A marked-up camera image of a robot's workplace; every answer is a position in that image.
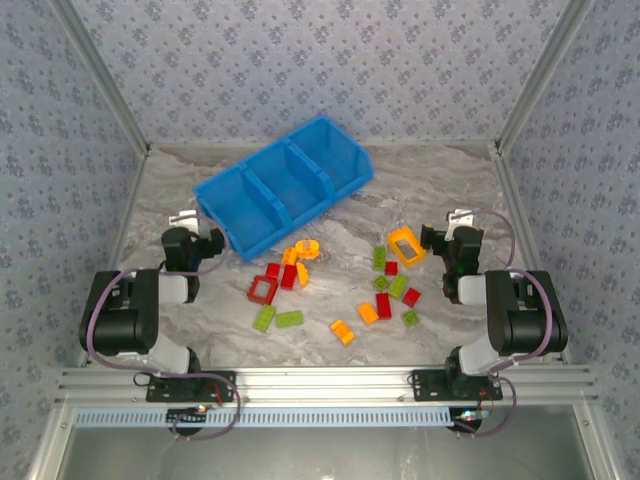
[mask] patterned wallpaper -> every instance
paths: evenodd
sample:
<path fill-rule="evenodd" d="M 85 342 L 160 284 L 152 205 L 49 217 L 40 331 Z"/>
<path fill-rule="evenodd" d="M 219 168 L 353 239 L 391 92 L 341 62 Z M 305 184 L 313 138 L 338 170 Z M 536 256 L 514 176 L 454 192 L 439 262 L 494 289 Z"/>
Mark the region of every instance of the patterned wallpaper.
<path fill-rule="evenodd" d="M 73 0 L 153 142 L 495 138 L 567 0 Z"/>
<path fill-rule="evenodd" d="M 640 478 L 640 4 L 596 0 L 510 153 L 571 352 Z"/>
<path fill-rule="evenodd" d="M 0 478 L 18 479 L 138 160 L 47 1 L 0 19 Z"/>

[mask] gray marble table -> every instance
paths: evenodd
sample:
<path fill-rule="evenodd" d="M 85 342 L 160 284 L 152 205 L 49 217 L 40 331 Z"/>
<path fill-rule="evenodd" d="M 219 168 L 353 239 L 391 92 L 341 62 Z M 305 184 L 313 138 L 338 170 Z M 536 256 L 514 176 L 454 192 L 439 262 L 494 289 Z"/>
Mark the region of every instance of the gray marble table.
<path fill-rule="evenodd" d="M 483 308 L 451 305 L 441 291 L 442 260 L 429 255 L 410 269 L 400 267 L 410 286 L 422 292 L 415 307 L 420 323 L 405 327 L 408 310 L 392 299 L 394 317 L 366 325 L 356 306 L 371 302 L 371 269 L 376 245 L 403 225 L 419 235 L 431 222 L 444 228 L 445 214 L 456 207 L 491 208 L 502 213 L 502 192 L 485 146 L 367 146 L 374 179 L 350 198 L 294 232 L 250 263 L 232 253 L 211 275 L 201 278 L 200 293 L 190 305 L 162 305 L 161 328 L 178 343 L 192 347 L 203 365 L 405 365 L 439 364 L 457 345 L 485 330 Z M 157 266 L 164 255 L 160 235 L 168 216 L 194 208 L 192 187 L 252 153 L 256 147 L 157 148 L 147 160 L 127 230 L 121 267 Z M 509 255 L 507 229 L 498 219 L 477 218 L 485 229 L 481 269 L 501 268 Z M 315 238 L 321 255 L 309 265 L 304 290 L 276 294 L 279 312 L 302 310 L 304 325 L 263 334 L 252 328 L 260 306 L 247 300 L 255 275 L 268 262 L 279 262 L 285 247 Z M 344 346 L 330 331 L 344 320 L 355 340 Z"/>

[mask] blue plastic bin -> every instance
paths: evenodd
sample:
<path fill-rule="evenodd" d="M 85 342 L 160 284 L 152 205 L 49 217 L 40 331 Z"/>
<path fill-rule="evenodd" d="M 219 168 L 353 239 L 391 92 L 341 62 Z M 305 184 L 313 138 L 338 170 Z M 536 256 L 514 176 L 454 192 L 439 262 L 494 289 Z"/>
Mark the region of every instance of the blue plastic bin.
<path fill-rule="evenodd" d="M 320 116 L 193 191 L 249 261 L 372 178 L 364 148 Z"/>

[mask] building block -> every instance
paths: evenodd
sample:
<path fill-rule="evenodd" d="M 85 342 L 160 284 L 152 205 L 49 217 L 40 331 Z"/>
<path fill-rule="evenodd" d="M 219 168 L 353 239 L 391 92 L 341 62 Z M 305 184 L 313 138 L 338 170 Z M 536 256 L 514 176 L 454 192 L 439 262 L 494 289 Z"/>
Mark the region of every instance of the building block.
<path fill-rule="evenodd" d="M 283 265 L 295 265 L 297 258 L 298 252 L 295 247 L 287 247 L 284 249 L 280 263 Z"/>
<path fill-rule="evenodd" d="M 407 288 L 407 283 L 409 283 L 409 278 L 406 275 L 399 273 L 396 275 L 396 278 L 393 279 L 393 282 L 389 287 L 389 295 L 396 300 L 400 300 L 400 297 L 402 297 L 402 294 L 404 293 L 404 289 Z"/>
<path fill-rule="evenodd" d="M 260 285 L 260 282 L 264 282 L 269 284 L 269 290 L 267 291 L 267 293 L 264 296 L 260 296 L 256 294 L 256 289 L 258 288 L 258 285 Z M 253 283 L 251 284 L 251 287 L 249 288 L 249 291 L 247 292 L 247 298 L 254 302 L 254 303 L 258 303 L 260 305 L 271 305 L 271 302 L 273 301 L 273 297 L 276 294 L 276 290 L 278 289 L 278 280 L 275 278 L 271 278 L 271 277 L 266 277 L 266 276 L 261 276 L 261 275 L 257 275 L 254 279 L 253 279 Z"/>
<path fill-rule="evenodd" d="M 298 273 L 298 281 L 300 282 L 300 286 L 302 288 L 307 286 L 307 282 L 309 281 L 309 272 L 307 271 L 307 267 L 304 264 L 298 262 L 296 263 L 296 270 Z"/>
<path fill-rule="evenodd" d="M 388 293 L 376 294 L 376 305 L 378 306 L 378 318 L 380 320 L 388 320 L 391 318 L 391 302 Z"/>
<path fill-rule="evenodd" d="M 331 327 L 329 328 L 331 328 L 333 333 L 335 333 L 340 341 L 345 345 L 349 345 L 351 342 L 353 342 L 353 339 L 356 338 L 351 329 L 347 327 L 347 324 L 342 320 L 336 320 L 331 324 Z"/>
<path fill-rule="evenodd" d="M 360 313 L 362 320 L 364 320 L 364 323 L 366 323 L 367 325 L 375 322 L 378 319 L 378 314 L 373 309 L 373 306 L 370 303 L 363 303 L 362 305 L 359 305 L 358 313 Z"/>
<path fill-rule="evenodd" d="M 296 242 L 296 252 L 298 252 L 298 258 L 316 258 L 320 255 L 320 244 L 312 238 L 299 240 Z"/>
<path fill-rule="evenodd" d="M 402 321 L 407 327 L 413 327 L 420 322 L 418 315 L 413 310 L 409 310 L 408 312 L 404 312 L 402 314 Z"/>
<path fill-rule="evenodd" d="M 253 322 L 253 328 L 256 330 L 260 330 L 262 333 L 265 333 L 271 325 L 271 320 L 273 320 L 273 316 L 276 314 L 275 307 L 271 305 L 263 305 L 262 310 L 258 314 L 256 321 Z"/>
<path fill-rule="evenodd" d="M 373 286 L 376 287 L 376 290 L 378 290 L 379 292 L 384 292 L 391 284 L 391 282 L 389 282 L 389 280 L 387 280 L 386 277 L 382 275 L 380 275 L 371 283 L 373 283 Z"/>
<path fill-rule="evenodd" d="M 397 275 L 398 274 L 398 262 L 387 262 L 384 266 L 385 275 Z"/>
<path fill-rule="evenodd" d="M 420 298 L 420 295 L 422 294 L 415 288 L 409 288 L 409 290 L 407 290 L 407 293 L 404 294 L 402 303 L 404 303 L 409 308 L 413 308 Z"/>
<path fill-rule="evenodd" d="M 265 273 L 265 276 L 275 278 L 277 280 L 280 276 L 280 265 L 277 263 L 269 263 L 267 265 L 267 273 Z"/>
<path fill-rule="evenodd" d="M 302 325 L 303 323 L 304 319 L 302 318 L 302 312 L 300 310 L 276 315 L 276 325 L 278 328 L 293 327 L 294 325 Z"/>
<path fill-rule="evenodd" d="M 391 246 L 391 250 L 400 259 L 405 267 L 412 267 L 416 263 L 421 262 L 427 256 L 427 251 L 420 246 L 420 241 L 413 234 L 409 227 L 402 227 L 398 230 L 394 230 L 387 237 L 387 242 Z M 410 257 L 405 256 L 400 248 L 400 243 L 406 243 L 413 250 L 413 255 Z"/>
<path fill-rule="evenodd" d="M 280 286 L 285 290 L 293 290 L 293 284 L 296 281 L 296 274 L 298 269 L 295 265 L 285 265 L 284 274 L 282 275 L 282 282 Z"/>
<path fill-rule="evenodd" d="M 378 272 L 384 270 L 387 261 L 387 249 L 384 247 L 376 247 L 373 249 L 373 269 Z"/>

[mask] blue ruler strip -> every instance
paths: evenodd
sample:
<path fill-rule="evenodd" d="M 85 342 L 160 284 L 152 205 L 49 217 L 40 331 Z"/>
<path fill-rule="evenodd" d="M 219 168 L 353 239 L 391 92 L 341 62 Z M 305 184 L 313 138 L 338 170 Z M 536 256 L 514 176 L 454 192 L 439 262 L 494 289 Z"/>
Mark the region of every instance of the blue ruler strip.
<path fill-rule="evenodd" d="M 77 428 L 167 427 L 166 408 L 79 408 Z M 207 413 L 202 427 L 224 427 L 235 408 L 218 408 Z M 378 408 L 246 408 L 237 427 L 447 427 L 453 422 L 447 407 Z M 180 427 L 193 424 L 179 423 Z"/>

